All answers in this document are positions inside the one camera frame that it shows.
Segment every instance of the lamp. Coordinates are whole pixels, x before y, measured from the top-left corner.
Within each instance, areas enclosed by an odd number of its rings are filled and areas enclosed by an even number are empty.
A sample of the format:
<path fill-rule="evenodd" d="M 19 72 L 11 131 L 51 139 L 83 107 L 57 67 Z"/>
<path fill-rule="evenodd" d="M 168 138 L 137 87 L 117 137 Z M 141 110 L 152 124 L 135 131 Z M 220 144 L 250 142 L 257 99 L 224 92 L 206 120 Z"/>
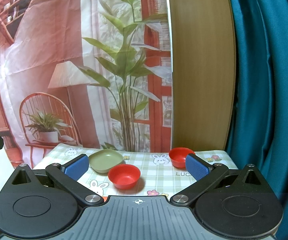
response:
<path fill-rule="evenodd" d="M 66 87 L 70 109 L 72 115 L 74 116 L 72 111 L 71 98 L 67 87 L 90 83 L 91 80 L 86 75 L 84 75 L 76 65 L 74 65 L 71 61 L 66 61 L 56 65 L 48 88 Z"/>

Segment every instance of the wicker chair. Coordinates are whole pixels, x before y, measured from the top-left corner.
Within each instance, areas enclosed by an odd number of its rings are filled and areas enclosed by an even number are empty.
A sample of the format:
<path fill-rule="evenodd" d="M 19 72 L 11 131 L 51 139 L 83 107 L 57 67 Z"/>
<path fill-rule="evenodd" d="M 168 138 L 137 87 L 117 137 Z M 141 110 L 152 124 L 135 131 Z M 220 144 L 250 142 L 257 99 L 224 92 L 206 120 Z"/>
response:
<path fill-rule="evenodd" d="M 48 149 L 53 149 L 57 144 L 44 144 L 41 142 L 39 133 L 33 134 L 33 131 L 27 128 L 27 125 L 32 124 L 32 120 L 29 115 L 36 114 L 37 110 L 48 113 L 55 114 L 58 118 L 62 119 L 64 123 L 68 124 L 70 127 L 64 128 L 63 131 L 60 131 L 61 135 L 67 135 L 73 138 L 76 143 L 74 145 L 80 145 L 81 138 L 78 132 L 76 122 L 68 109 L 68 107 L 58 98 L 47 93 L 34 93 L 27 96 L 20 105 L 20 120 L 22 128 L 24 131 L 27 144 L 25 146 L 30 146 L 31 148 L 31 167 L 34 167 L 33 164 L 33 149 L 40 148 L 43 149 L 43 158 L 45 157 L 46 151 Z"/>

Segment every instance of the wooden cabinet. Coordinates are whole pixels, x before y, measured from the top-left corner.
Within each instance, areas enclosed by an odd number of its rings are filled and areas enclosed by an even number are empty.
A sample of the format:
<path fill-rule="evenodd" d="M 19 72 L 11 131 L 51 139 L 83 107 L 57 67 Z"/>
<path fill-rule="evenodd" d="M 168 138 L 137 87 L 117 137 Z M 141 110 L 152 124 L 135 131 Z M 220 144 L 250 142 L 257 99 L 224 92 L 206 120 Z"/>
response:
<path fill-rule="evenodd" d="M 170 0 L 172 147 L 224 150 L 235 95 L 230 0 Z"/>
<path fill-rule="evenodd" d="M 19 164 L 23 163 L 22 151 L 17 145 L 12 131 L 10 129 L 9 122 L 6 118 L 1 96 L 0 96 L 0 136 L 4 140 L 4 149 L 6 154 L 11 161 L 14 168 Z"/>

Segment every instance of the blue gripper pad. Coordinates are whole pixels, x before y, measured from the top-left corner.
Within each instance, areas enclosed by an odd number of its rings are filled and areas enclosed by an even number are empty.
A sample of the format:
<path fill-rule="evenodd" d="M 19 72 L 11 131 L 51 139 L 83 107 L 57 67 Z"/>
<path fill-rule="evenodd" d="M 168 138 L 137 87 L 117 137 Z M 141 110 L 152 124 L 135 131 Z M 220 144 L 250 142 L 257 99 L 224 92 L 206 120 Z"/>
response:
<path fill-rule="evenodd" d="M 185 160 L 186 170 L 192 175 L 192 177 L 196 180 L 200 180 L 204 176 L 210 173 L 210 169 L 199 162 L 197 159 L 199 157 L 192 157 L 191 155 L 187 155 Z"/>
<path fill-rule="evenodd" d="M 73 162 L 70 166 L 67 166 L 64 173 L 74 180 L 78 180 L 87 172 L 89 167 L 88 157 L 84 155 L 82 158 Z"/>

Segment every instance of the red bowl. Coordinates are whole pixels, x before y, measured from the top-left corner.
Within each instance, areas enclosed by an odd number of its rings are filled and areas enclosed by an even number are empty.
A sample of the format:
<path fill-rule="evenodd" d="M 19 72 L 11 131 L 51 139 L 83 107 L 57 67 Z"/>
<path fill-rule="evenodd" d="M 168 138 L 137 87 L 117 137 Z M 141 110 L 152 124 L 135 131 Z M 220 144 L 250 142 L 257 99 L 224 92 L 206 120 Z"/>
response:
<path fill-rule="evenodd" d="M 140 169 L 130 164 L 119 164 L 108 172 L 108 179 L 118 189 L 134 187 L 141 176 Z"/>
<path fill-rule="evenodd" d="M 185 159 L 190 153 L 195 154 L 191 149 L 179 147 L 170 150 L 168 156 L 170 157 L 174 167 L 182 169 L 185 168 Z"/>

